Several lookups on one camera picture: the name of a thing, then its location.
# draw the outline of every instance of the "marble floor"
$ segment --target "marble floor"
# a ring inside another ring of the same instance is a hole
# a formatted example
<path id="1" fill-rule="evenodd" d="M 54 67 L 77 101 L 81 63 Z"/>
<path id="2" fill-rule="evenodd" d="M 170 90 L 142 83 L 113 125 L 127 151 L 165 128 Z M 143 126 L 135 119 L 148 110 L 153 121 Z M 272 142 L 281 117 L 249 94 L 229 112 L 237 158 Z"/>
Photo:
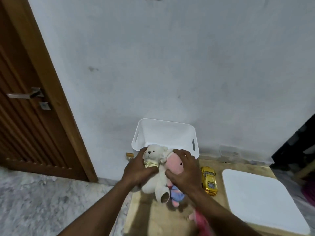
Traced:
<path id="1" fill-rule="evenodd" d="M 51 177 L 0 167 L 0 235 L 56 236 L 112 186 Z M 111 235 L 123 233 L 131 194 Z"/>

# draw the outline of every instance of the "person's left hand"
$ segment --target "person's left hand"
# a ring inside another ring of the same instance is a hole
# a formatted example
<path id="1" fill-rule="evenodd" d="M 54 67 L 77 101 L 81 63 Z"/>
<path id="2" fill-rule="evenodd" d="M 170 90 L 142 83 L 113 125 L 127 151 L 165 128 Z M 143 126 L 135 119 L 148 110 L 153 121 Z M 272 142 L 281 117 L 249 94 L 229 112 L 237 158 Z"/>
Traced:
<path id="1" fill-rule="evenodd" d="M 158 167 L 144 167 L 142 157 L 146 149 L 147 147 L 142 148 L 138 155 L 130 160 L 124 170 L 121 180 L 132 188 L 146 182 L 150 176 L 158 173 Z"/>

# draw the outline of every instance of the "brown door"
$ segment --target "brown door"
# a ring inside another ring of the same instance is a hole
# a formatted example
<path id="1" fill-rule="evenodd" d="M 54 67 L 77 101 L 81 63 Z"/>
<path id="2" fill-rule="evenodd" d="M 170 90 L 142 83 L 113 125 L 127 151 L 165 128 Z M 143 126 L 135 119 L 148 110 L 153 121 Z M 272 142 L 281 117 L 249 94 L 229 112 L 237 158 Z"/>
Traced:
<path id="1" fill-rule="evenodd" d="M 9 98 L 42 89 L 44 97 Z M 88 180 L 0 1 L 0 163 L 12 170 Z"/>

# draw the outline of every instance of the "hand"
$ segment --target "hand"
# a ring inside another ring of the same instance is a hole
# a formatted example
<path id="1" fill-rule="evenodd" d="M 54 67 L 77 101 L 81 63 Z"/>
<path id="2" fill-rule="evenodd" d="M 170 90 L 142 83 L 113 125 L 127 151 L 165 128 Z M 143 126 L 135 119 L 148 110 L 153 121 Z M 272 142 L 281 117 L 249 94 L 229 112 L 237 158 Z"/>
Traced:
<path id="1" fill-rule="evenodd" d="M 142 148 L 138 155 L 131 159 L 124 170 L 122 182 L 125 182 L 131 188 L 146 182 L 150 176 L 158 173 L 158 167 L 145 168 L 143 164 L 143 154 L 147 147 Z"/>
<path id="2" fill-rule="evenodd" d="M 201 170 L 197 166 L 197 160 L 188 151 L 173 150 L 184 164 L 184 171 L 178 175 L 173 174 L 170 170 L 165 171 L 165 175 L 179 190 L 188 196 L 201 187 Z"/>

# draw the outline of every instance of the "person's left arm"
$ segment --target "person's left arm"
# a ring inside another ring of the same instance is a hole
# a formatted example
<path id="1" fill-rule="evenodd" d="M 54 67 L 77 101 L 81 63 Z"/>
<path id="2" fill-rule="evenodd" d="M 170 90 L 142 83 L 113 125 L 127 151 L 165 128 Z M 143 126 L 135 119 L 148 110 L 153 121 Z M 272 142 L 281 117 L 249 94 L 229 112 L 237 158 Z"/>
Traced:
<path id="1" fill-rule="evenodd" d="M 58 236 L 108 236 L 123 202 L 133 187 L 158 173 L 157 167 L 145 168 L 142 156 L 146 147 L 132 159 L 124 170 L 122 179 L 91 208 L 69 224 Z"/>

